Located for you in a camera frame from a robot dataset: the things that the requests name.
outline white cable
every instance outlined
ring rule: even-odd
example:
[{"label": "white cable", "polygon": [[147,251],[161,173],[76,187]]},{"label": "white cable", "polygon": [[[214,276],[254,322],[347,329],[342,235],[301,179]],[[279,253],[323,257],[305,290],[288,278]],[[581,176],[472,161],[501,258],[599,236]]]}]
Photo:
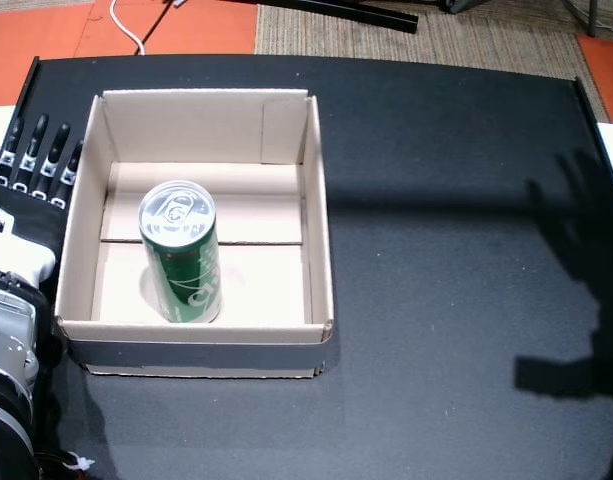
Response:
[{"label": "white cable", "polygon": [[128,35],[130,37],[130,39],[137,44],[137,47],[139,48],[139,54],[140,55],[146,55],[146,50],[144,49],[144,44],[139,39],[139,37],[137,35],[135,35],[133,32],[131,32],[130,30],[128,30],[124,26],[124,24],[119,21],[119,18],[117,18],[117,15],[115,15],[115,4],[116,3],[117,3],[117,0],[113,0],[111,2],[111,4],[110,4],[110,16],[113,19],[113,22],[115,22],[115,25],[117,25],[122,32],[124,32],[126,35]]},{"label": "white cable", "polygon": [[[587,22],[589,21],[589,15],[588,13],[586,13],[585,11],[583,11],[581,8],[579,8],[577,5],[575,5],[573,2],[571,2],[570,0],[562,0],[564,2],[564,4],[566,6],[568,6],[569,8],[572,8],[573,10],[575,10],[579,15],[581,15],[584,20],[586,20]],[[600,22],[599,20],[597,20],[595,22],[595,25],[598,28],[603,28],[604,30],[610,30],[611,32],[613,32],[613,27],[611,27],[610,25],[606,25],[605,23]]]}]

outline box flap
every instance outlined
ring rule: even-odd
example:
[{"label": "box flap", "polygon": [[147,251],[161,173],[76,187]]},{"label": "box flap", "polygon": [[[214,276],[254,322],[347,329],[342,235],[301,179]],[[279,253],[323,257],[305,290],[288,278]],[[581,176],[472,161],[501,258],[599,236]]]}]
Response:
[{"label": "box flap", "polygon": [[110,166],[117,153],[103,115],[103,102],[95,97],[88,118],[66,226],[55,313],[70,319],[90,318],[99,232]]},{"label": "box flap", "polygon": [[104,92],[122,162],[294,163],[306,90]]}]

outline can lid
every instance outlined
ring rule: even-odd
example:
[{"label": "can lid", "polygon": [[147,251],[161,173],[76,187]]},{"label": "can lid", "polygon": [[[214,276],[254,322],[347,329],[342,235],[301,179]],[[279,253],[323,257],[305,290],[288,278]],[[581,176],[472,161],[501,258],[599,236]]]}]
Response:
[{"label": "can lid", "polygon": [[153,243],[184,247],[215,223],[215,202],[206,189],[185,180],[156,186],[139,205],[139,230]]}]

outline can rim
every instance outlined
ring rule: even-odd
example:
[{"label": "can rim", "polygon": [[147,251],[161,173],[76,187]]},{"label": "can rim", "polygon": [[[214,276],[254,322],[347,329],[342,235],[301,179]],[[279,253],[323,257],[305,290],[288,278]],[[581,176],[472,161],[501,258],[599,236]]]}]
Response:
[{"label": "can rim", "polygon": [[[187,243],[182,243],[179,245],[164,245],[161,242],[158,242],[157,240],[155,240],[148,232],[144,231],[144,229],[142,228],[142,213],[144,212],[144,206],[147,205],[149,203],[149,201],[158,193],[160,193],[162,190],[166,189],[166,188],[170,188],[170,187],[186,187],[186,188],[190,188],[191,190],[194,190],[195,192],[197,192],[200,196],[202,196],[203,200],[206,201],[206,203],[208,203],[211,207],[211,211],[210,211],[210,217],[211,217],[211,225],[202,233],[202,235],[200,235],[199,237],[189,240]],[[188,247],[189,245],[192,245],[193,243],[201,240],[202,238],[204,238],[211,230],[211,228],[213,227],[213,225],[215,224],[215,216],[216,216],[216,211],[215,211],[215,200],[213,200],[213,197],[211,196],[210,193],[208,193],[208,190],[206,190],[204,187],[202,187],[201,185],[196,184],[195,182],[191,182],[188,180],[169,180],[167,182],[164,183],[160,183],[159,185],[153,187],[152,189],[150,189],[148,191],[148,193],[146,193],[146,195],[144,195],[144,198],[142,199],[141,203],[139,204],[139,209],[137,210],[137,223],[139,224],[139,231],[142,234],[143,237],[145,237],[146,239],[148,239],[149,241],[157,244],[157,245],[162,245],[168,248],[184,248],[184,247]]]}]

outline table leg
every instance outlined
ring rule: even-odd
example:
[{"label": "table leg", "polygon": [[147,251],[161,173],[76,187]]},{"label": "table leg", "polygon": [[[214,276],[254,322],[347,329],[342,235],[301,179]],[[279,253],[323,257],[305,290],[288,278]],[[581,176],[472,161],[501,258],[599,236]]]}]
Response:
[{"label": "table leg", "polygon": [[590,0],[588,6],[588,36],[594,37],[597,30],[597,0]]}]

